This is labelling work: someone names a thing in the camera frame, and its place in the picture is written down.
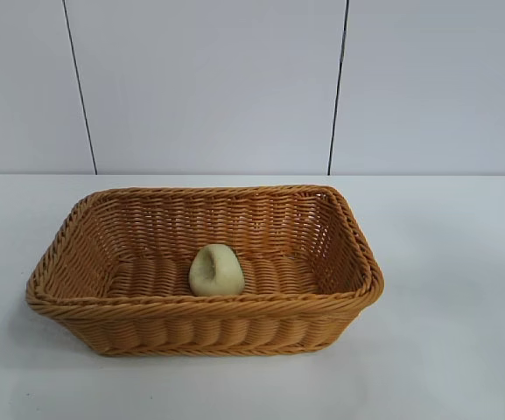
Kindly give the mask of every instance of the rectangular basket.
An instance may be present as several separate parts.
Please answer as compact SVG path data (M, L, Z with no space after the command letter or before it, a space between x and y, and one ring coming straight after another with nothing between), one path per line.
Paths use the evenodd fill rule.
M236 252L243 294L192 295L209 243ZM99 354L268 355L330 345L382 288L332 187L128 188L75 205L26 299Z

